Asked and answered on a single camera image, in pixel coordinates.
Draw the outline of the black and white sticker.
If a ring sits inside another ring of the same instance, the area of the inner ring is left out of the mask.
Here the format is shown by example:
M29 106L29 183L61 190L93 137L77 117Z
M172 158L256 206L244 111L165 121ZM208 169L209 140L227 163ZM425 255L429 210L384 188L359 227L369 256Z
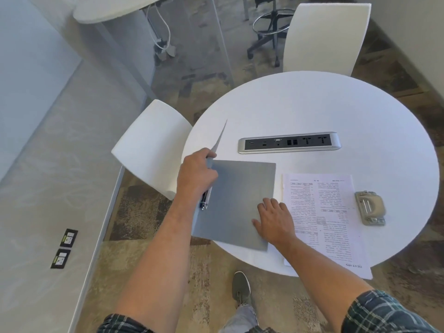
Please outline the black and white sticker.
M66 229L59 246L61 248L72 248L78 232L75 229Z
M51 269L64 269L67 261L68 261L68 257L71 253L70 249L67 248L59 248L58 251L56 252L56 255L53 259L53 262L51 264Z

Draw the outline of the person's plaid sleeve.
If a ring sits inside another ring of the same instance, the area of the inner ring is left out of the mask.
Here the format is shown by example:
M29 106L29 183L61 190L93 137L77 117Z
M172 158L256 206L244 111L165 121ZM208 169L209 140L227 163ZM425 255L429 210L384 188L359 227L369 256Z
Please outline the person's plaid sleeve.
M349 307L341 333L441 333L380 290L366 291Z
M113 313L105 317L96 333L154 333L154 331L131 317Z

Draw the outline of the person's left plaid sleeve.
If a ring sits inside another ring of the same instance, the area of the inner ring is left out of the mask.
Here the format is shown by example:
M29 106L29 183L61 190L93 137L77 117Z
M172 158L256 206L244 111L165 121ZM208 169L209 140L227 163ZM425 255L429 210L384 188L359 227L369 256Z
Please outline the person's left plaid sleeve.
M105 317L96 333L154 333L154 331L131 317L113 313Z

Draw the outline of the person's gray shoe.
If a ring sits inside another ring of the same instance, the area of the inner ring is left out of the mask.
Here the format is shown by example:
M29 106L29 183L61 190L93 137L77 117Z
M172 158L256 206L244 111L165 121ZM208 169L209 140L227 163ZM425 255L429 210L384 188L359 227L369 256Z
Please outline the person's gray shoe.
M243 305L253 306L251 286L246 274L242 271L235 272L233 276L232 297L236 301L237 307Z

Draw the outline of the white chair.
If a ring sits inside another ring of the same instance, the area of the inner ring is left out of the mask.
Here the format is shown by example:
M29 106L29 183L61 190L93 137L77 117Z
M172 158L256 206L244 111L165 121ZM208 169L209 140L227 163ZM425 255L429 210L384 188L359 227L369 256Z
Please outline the white chair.
M370 3L301 3L287 31L283 71L351 76L368 29Z
M111 153L138 179L173 200L181 155L192 125L173 107L153 100Z

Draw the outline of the gray metal hole punch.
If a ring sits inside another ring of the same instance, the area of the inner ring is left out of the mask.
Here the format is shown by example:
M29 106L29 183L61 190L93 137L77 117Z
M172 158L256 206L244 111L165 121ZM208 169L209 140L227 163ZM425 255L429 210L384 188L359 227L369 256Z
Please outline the gray metal hole punch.
M381 196L373 191L357 191L355 198L359 215L365 226L382 227L386 225L386 208Z

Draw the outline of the silver table power outlet panel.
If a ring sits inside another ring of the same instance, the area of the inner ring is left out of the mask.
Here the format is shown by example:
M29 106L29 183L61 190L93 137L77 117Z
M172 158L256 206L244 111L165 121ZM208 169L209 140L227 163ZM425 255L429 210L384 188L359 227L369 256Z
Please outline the silver table power outlet panel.
M342 145L336 132L288 134L243 138L238 141L240 154L261 154L301 151L335 151Z

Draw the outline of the person's right hand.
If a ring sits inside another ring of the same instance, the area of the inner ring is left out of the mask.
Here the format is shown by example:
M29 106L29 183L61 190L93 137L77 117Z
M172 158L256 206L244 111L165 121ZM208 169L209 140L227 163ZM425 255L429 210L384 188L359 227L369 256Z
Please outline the person's right hand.
M264 198L257 206L259 221L266 226L268 243L278 250L296 239L292 216L285 205L274 198Z

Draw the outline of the person's right forearm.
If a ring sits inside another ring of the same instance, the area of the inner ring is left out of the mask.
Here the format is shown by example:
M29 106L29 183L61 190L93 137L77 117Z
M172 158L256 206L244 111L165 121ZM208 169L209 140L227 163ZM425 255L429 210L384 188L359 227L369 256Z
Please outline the person's right forearm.
M366 281L314 250L294 234L283 233L270 240L291 264L309 296L332 326L341 333L352 303L374 288Z

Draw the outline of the gray ring binder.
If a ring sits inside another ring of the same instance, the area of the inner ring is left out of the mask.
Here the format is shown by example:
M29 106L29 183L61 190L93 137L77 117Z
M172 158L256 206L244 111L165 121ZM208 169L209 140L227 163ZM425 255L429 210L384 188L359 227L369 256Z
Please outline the gray ring binder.
M275 162L214 160L207 166L218 173L214 184L201 196L193 216L193 237L266 252L265 241L251 220L259 219L257 205L272 197Z

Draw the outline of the printed paper sheet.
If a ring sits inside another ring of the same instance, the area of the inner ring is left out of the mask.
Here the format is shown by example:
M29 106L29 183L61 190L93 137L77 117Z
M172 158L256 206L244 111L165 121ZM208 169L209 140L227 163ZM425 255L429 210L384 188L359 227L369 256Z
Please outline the printed paper sheet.
M372 280L352 176L284 173L282 187L296 236L360 278Z

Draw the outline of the person's right plaid sleeve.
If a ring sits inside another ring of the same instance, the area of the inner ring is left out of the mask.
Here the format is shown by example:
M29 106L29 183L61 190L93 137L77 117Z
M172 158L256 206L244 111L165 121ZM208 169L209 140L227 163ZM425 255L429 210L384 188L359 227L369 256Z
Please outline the person's right plaid sleeve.
M349 307L341 333L441 333L380 290L366 291Z

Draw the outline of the person's left hand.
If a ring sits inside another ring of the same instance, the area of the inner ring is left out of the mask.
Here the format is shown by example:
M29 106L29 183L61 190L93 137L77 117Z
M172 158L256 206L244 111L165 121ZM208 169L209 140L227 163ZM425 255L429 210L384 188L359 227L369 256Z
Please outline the person's left hand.
M216 156L214 151L202 148L184 158L177 178L177 198L194 205L201 200L203 194L211 187L205 185L205 169L209 168L207 159L214 159Z

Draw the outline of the person's gray trouser leg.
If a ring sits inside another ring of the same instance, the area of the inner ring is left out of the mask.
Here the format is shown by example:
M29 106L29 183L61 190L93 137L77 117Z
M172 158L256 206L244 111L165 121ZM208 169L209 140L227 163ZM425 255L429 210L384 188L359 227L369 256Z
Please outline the person's gray trouser leg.
M254 308L250 304L242 304L235 314L226 322L218 333L248 333L259 326Z

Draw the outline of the person's left forearm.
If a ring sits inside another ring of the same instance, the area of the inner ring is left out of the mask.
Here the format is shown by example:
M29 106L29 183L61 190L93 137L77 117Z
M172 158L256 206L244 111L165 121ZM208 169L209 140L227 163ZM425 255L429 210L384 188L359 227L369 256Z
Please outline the person's left forearm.
M175 333L190 268L193 215L200 195L177 194L125 285L114 312L155 333Z

